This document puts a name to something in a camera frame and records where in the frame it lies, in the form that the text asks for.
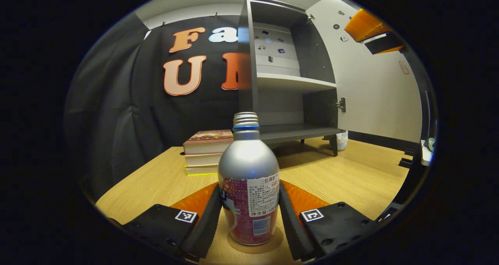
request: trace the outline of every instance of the silver bottle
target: silver bottle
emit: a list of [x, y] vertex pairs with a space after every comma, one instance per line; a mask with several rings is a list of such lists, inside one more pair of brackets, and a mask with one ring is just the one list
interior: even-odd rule
[[219, 186], [230, 234], [236, 242], [268, 242], [276, 230], [279, 164], [260, 140], [254, 112], [234, 116], [234, 141], [219, 162]]

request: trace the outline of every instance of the bottle label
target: bottle label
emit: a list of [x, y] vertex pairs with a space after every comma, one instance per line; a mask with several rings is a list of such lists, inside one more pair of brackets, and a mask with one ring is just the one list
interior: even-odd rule
[[219, 178], [230, 234], [241, 244], [262, 244], [276, 231], [279, 173], [264, 178]]

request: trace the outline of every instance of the gray shelf unit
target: gray shelf unit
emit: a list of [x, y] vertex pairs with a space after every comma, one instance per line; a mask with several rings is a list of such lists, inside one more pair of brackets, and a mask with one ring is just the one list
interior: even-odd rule
[[[267, 66], [269, 63], [263, 67], [258, 66], [257, 52], [260, 55], [262, 52], [257, 50], [261, 46], [255, 46], [255, 40], [259, 39], [261, 44], [260, 37], [265, 34], [255, 34], [255, 25], [257, 30], [260, 30], [262, 25], [276, 26], [274, 30], [289, 30], [299, 64], [299, 76], [295, 76], [290, 83], [286, 82], [285, 77], [288, 77], [289, 71], [298, 73], [297, 69], [283, 68], [281, 65], [273, 68]], [[324, 136], [330, 140], [334, 154], [337, 155], [336, 134], [344, 130], [337, 128], [338, 108], [334, 73], [326, 46], [315, 26], [310, 24], [305, 10], [275, 0], [245, 0], [239, 18], [238, 37], [239, 110], [252, 111], [259, 115], [262, 141], [276, 144]], [[278, 58], [279, 54], [274, 53], [272, 56]], [[284, 78], [270, 82], [262, 80], [259, 72], [262, 72], [261, 69], [268, 72], [269, 68], [275, 69], [274, 76], [278, 76], [281, 69]], [[317, 81], [318, 87], [314, 87], [313, 81]], [[300, 85], [296, 85], [299, 82], [308, 83], [309, 87], [303, 88], [318, 89], [310, 92], [300, 91]], [[265, 88], [269, 84], [275, 86], [280, 83], [282, 89]], [[292, 109], [294, 112], [279, 112], [280, 109], [276, 108], [289, 107], [289, 104], [295, 104]]]

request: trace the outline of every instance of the black curtain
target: black curtain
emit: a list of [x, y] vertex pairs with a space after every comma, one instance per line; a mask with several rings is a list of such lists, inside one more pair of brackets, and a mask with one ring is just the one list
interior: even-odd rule
[[[197, 131], [228, 129], [237, 112], [236, 90], [226, 79], [222, 55], [237, 42], [208, 40], [218, 27], [237, 29], [239, 16], [192, 18], [152, 29], [132, 13], [109, 29], [89, 50], [68, 91], [64, 131], [74, 172], [91, 200], [171, 146]], [[174, 33], [204, 27], [192, 47], [169, 53]], [[201, 82], [185, 96], [164, 91], [164, 63], [182, 59], [178, 83], [189, 81], [187, 59], [205, 55]]]

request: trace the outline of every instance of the door hinge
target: door hinge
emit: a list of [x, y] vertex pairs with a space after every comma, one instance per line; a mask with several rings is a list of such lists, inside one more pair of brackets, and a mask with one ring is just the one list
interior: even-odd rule
[[313, 19], [315, 19], [315, 18], [314, 18], [314, 16], [313, 16], [313, 14], [310, 14], [310, 15], [308, 16], [308, 18], [307, 18], [307, 24], [312, 24], [312, 23], [313, 23], [313, 22], [312, 22], [312, 20], [313, 20]]
[[345, 98], [342, 97], [342, 99], [340, 100], [340, 102], [336, 102], [336, 106], [338, 108], [341, 108], [342, 112], [346, 112], [346, 101], [345, 101]]

